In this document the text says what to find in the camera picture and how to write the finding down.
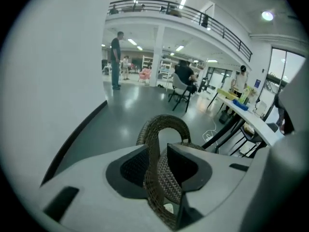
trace ceiling light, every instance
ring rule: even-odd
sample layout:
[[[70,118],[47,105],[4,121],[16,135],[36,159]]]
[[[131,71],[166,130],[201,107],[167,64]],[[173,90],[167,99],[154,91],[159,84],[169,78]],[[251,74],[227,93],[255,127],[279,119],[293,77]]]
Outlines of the ceiling light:
[[[136,43],[135,43],[135,41],[134,40],[132,40],[132,39],[128,39],[127,41],[129,41],[131,44],[133,44],[133,45],[137,45]]]
[[[264,12],[262,13],[262,18],[263,18],[264,20],[266,20],[266,21],[271,21],[271,20],[274,18],[274,16],[273,16],[273,14],[272,14],[271,12],[264,11]]]
[[[179,8],[180,8],[181,10],[183,9],[183,6],[184,6],[184,4],[185,4],[186,1],[187,1],[187,0],[182,0],[182,2],[180,3]]]
[[[179,52],[181,49],[183,49],[184,46],[183,45],[180,45],[177,49],[176,49],[176,52]]]

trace black chair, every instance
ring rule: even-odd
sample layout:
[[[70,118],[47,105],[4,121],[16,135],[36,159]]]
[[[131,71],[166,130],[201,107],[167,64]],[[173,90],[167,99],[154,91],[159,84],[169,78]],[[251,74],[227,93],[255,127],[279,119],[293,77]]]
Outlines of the black chair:
[[[186,100],[186,102],[187,102],[187,106],[186,106],[186,108],[185,108],[185,111],[187,112],[188,106],[189,106],[189,102],[190,102],[190,97],[191,97],[191,87],[188,86],[188,85],[186,85],[186,84],[184,84],[184,83],[180,80],[179,76],[178,76],[176,73],[174,73],[174,74],[173,74],[173,88],[174,88],[174,91],[173,91],[173,93],[172,93],[171,96],[170,96],[169,102],[170,102],[170,100],[172,99],[172,97],[173,97],[174,95],[177,95],[177,96],[178,96],[178,100],[177,100],[176,105],[175,105],[174,108],[173,108],[173,111],[174,111],[175,108],[178,106],[178,104],[180,103],[180,101],[181,101],[182,99],[184,99],[184,100]]]
[[[278,125],[277,124],[275,124],[275,123],[268,123],[267,124],[274,132],[276,132],[277,130],[278,130]],[[242,126],[241,128],[240,128],[240,130],[241,130],[241,132],[242,132],[242,134],[243,134],[243,137],[240,139],[240,140],[238,140],[234,145],[236,145],[236,144],[238,144],[242,139],[246,139],[237,149],[235,149],[234,151],[233,151],[233,153],[232,154],[230,154],[230,156],[232,156],[233,154],[235,154],[247,141],[249,141],[249,142],[251,142],[251,143],[254,143],[254,144],[256,144],[256,143],[261,143],[261,142],[263,142],[263,139],[261,138],[261,136],[260,135],[258,135],[256,132],[254,133],[254,135],[253,136],[251,136],[250,134],[248,134],[247,132],[245,132],[245,128]],[[254,145],[246,154],[244,154],[242,157],[244,157],[244,156],[246,156],[247,154],[249,154],[249,152],[251,152],[251,151],[253,151],[254,150],[254,148],[256,147],[256,145]]]

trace white table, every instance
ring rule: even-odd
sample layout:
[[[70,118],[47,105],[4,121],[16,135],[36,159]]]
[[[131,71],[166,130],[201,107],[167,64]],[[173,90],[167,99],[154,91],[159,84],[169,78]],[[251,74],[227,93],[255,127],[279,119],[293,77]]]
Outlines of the white table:
[[[279,140],[279,137],[275,134],[275,132],[261,118],[252,112],[242,110],[231,100],[222,97],[218,97],[218,99],[221,100],[225,105],[229,106],[248,124],[252,125],[254,131],[261,136],[267,145],[273,146]]]

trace yellow object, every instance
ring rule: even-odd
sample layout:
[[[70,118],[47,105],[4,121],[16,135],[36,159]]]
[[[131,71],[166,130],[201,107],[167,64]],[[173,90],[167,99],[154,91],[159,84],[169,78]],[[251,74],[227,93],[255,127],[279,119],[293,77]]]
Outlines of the yellow object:
[[[234,93],[226,92],[226,91],[224,91],[220,88],[217,89],[217,93],[224,95],[227,99],[229,99],[231,101],[233,99],[239,100],[239,98]]]

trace balcony railing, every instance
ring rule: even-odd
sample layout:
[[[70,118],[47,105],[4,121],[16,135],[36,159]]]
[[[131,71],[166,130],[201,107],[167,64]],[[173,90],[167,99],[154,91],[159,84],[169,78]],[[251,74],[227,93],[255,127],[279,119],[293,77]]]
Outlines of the balcony railing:
[[[145,12],[154,11],[176,17],[189,19],[192,23],[201,25],[202,27],[212,30],[219,34],[223,39],[230,42],[245,58],[250,62],[252,52],[231,30],[216,19],[202,13],[199,10],[188,6],[183,6],[179,9],[180,4],[165,0],[138,0],[135,3],[133,0],[122,0],[111,2],[108,14],[126,13],[126,12]]]

